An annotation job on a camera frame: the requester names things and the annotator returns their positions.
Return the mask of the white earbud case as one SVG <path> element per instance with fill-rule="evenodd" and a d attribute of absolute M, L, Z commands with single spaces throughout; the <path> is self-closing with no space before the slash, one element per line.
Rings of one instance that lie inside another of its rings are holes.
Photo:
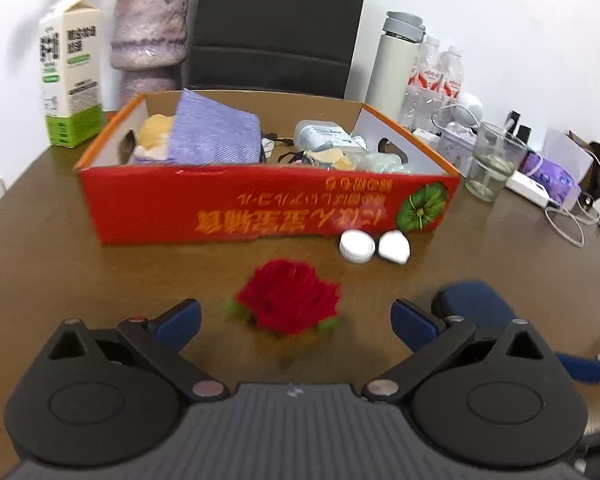
<path fill-rule="evenodd" d="M 378 240 L 377 252 L 380 258 L 403 266 L 411 257 L 411 245 L 401 231 L 389 231 Z"/>

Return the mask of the red orange cardboard box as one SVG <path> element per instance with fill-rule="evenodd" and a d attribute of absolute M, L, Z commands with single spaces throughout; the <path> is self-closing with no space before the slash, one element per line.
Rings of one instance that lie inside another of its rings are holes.
<path fill-rule="evenodd" d="M 255 114 L 265 133 L 289 138 L 302 119 L 331 120 L 367 146 L 402 151 L 408 174 L 338 171 L 309 165 L 132 165 L 123 138 L 151 115 L 172 115 L 177 91 L 139 94 L 96 136 L 76 163 L 102 244 L 255 240 L 264 236 L 430 232 L 442 221 L 460 173 L 441 155 L 373 107 L 306 94 L 206 90 L 203 95 Z"/>

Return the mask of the white round bottle cap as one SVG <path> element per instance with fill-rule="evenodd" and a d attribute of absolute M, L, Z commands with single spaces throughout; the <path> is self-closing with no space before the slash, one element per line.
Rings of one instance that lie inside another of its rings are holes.
<path fill-rule="evenodd" d="M 339 251 L 346 260 L 362 264 L 373 258 L 376 243 L 373 237 L 364 231 L 347 230 L 340 235 Z"/>

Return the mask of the red fabric rose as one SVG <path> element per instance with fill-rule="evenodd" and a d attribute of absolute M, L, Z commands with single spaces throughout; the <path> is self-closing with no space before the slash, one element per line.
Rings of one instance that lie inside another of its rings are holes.
<path fill-rule="evenodd" d="M 296 336 L 334 328 L 340 298 L 339 284 L 323 281 L 313 266 L 275 259 L 254 270 L 227 310 L 262 330 Z"/>

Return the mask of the clear water bottle red label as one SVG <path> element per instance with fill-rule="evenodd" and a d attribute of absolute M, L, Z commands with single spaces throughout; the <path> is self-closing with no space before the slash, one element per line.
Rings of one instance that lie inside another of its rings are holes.
<path fill-rule="evenodd" d="M 400 124 L 408 130 L 418 128 L 418 116 L 427 102 L 437 99 L 442 77 L 439 47 L 440 40 L 429 35 L 418 46 L 400 114 Z"/>

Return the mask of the white round lamp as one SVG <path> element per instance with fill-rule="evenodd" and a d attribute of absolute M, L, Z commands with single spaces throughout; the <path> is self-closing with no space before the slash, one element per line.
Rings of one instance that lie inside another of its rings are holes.
<path fill-rule="evenodd" d="M 483 118 L 482 102 L 473 94 L 462 91 L 452 108 L 453 118 L 468 128 L 478 128 Z"/>

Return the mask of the white grey thermos bottle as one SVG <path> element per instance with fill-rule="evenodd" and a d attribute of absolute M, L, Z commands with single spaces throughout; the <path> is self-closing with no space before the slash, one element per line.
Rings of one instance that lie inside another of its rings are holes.
<path fill-rule="evenodd" d="M 426 27 L 417 15 L 388 11 L 370 74 L 365 103 L 396 119 Z"/>

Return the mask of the iridescent plastic wrap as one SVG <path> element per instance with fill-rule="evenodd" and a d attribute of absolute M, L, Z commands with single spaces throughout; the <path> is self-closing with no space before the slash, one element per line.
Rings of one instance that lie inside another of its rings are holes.
<path fill-rule="evenodd" d="M 364 155 L 355 167 L 358 171 L 373 174 L 409 174 L 410 170 L 400 157 L 391 153 L 368 153 Z"/>

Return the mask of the purple marbled ceramic vase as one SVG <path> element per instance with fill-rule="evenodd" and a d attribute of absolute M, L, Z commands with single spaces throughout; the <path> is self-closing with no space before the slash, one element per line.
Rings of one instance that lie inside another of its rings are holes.
<path fill-rule="evenodd" d="M 189 0 L 116 0 L 111 67 L 121 73 L 119 104 L 181 82 Z"/>

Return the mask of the green white milk carton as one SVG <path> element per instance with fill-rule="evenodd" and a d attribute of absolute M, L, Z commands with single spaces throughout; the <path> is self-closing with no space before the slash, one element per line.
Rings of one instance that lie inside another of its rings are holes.
<path fill-rule="evenodd" d="M 38 23 L 38 47 L 48 138 L 76 148 L 102 128 L 99 9 L 58 0 Z"/>

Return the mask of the clear drinking glass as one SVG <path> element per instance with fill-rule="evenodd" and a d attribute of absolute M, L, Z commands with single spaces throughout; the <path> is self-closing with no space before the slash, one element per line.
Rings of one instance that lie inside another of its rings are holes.
<path fill-rule="evenodd" d="M 499 126 L 482 122 L 464 182 L 466 190 L 479 200 L 494 203 L 527 152 L 527 144 Z"/>

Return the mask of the lavender rabbit tin box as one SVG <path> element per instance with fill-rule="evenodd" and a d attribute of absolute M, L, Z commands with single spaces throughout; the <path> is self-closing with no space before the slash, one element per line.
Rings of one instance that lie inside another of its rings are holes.
<path fill-rule="evenodd" d="M 437 152 L 466 177 L 474 157 L 476 142 L 477 136 L 471 128 L 458 122 L 449 122 L 441 130 Z"/>

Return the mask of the purple knitted cloth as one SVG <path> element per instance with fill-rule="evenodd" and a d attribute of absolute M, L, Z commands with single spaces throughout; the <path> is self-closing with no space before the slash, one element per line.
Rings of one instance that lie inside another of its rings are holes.
<path fill-rule="evenodd" d="M 260 119 L 183 90 L 168 141 L 168 159 L 177 165 L 253 165 L 261 159 Z"/>

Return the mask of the purple small gadget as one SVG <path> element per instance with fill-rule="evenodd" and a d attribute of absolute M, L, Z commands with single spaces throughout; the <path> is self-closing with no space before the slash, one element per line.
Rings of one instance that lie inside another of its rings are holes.
<path fill-rule="evenodd" d="M 520 172 L 542 185 L 550 200 L 559 206 L 571 208 L 581 194 L 580 185 L 567 170 L 540 154 L 529 153 Z"/>

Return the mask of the white power strip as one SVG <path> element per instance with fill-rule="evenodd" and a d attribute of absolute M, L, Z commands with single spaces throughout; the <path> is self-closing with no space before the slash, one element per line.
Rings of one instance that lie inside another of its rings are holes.
<path fill-rule="evenodd" d="M 515 171 L 514 174 L 506 180 L 505 187 L 509 191 L 518 194 L 541 209 L 547 207 L 560 208 L 560 205 L 550 198 L 543 185 L 540 185 L 539 182 L 536 182 L 519 171 Z"/>

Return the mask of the clear white plastic container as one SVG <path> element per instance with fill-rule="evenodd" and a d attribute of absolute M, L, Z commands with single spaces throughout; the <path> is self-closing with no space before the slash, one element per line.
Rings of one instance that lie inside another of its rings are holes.
<path fill-rule="evenodd" d="M 307 119 L 294 128 L 294 146 L 300 151 L 320 152 L 339 148 L 343 153 L 365 153 L 366 143 L 360 136 L 351 136 L 336 122 Z"/>

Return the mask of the yellow white plush toy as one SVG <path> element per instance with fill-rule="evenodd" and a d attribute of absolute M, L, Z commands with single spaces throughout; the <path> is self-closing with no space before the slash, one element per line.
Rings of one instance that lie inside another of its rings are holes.
<path fill-rule="evenodd" d="M 134 134 L 133 164 L 163 164 L 169 161 L 169 141 L 174 117 L 155 114 L 145 119 Z"/>

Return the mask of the dark navy pouch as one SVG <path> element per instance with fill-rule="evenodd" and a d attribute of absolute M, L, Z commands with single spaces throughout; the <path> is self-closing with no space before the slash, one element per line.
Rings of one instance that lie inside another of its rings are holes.
<path fill-rule="evenodd" d="M 451 315 L 468 318 L 478 330 L 504 330 L 517 317 L 484 281 L 462 281 L 442 287 L 434 295 L 430 310 L 437 318 Z"/>

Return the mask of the black paper shopping bag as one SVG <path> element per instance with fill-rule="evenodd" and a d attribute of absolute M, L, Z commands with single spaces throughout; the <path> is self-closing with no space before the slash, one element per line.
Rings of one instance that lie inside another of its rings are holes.
<path fill-rule="evenodd" d="M 346 91 L 364 0 L 197 0 L 191 89 Z"/>

